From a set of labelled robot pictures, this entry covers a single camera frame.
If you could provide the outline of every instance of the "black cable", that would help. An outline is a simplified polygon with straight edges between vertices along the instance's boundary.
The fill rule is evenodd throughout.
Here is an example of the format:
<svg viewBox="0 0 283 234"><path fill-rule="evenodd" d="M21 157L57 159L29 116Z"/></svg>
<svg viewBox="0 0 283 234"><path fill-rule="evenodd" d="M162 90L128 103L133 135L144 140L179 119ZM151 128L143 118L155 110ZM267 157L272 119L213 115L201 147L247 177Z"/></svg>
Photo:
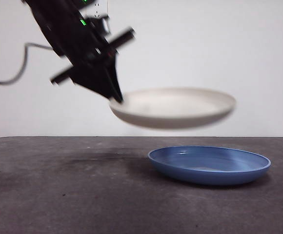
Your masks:
<svg viewBox="0 0 283 234"><path fill-rule="evenodd" d="M20 68L19 72L16 74L15 77L13 77L12 79L10 79L8 81L0 81L0 85L7 85L7 84L15 83L23 75L24 70L25 70L26 65L27 65L27 62L28 62L28 49L29 49L30 46L38 47L38 48L42 48L42 49L46 49L46 50L53 50L53 48L49 47L49 46L39 45L39 44L35 44L35 43L26 43L24 45L23 64L22 64L22 67Z"/></svg>

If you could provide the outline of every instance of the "white wall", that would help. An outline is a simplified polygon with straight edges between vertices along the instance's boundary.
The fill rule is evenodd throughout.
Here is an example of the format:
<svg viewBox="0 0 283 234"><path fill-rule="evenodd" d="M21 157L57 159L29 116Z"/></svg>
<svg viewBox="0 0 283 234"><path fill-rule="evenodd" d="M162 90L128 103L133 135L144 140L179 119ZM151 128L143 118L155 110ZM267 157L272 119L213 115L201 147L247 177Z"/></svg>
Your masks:
<svg viewBox="0 0 283 234"><path fill-rule="evenodd" d="M232 94L238 107L220 123L155 131L118 120L108 101L49 78L69 62L33 48L24 77L0 86L4 136L283 136L283 0L109 0L113 33L132 26L120 49L123 92L196 86ZM0 0L0 79L22 62L27 41L47 44L30 9Z"/></svg>

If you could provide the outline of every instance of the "gray table surface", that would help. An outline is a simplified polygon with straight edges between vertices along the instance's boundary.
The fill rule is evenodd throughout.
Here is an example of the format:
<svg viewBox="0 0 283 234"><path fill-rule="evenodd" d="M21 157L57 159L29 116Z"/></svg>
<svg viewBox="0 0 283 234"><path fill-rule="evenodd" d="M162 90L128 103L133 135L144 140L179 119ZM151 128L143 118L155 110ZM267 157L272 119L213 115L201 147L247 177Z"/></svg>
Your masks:
<svg viewBox="0 0 283 234"><path fill-rule="evenodd" d="M248 150L272 161L245 185L201 186L156 172L173 145ZM283 138L0 138L0 234L283 234Z"/></svg>

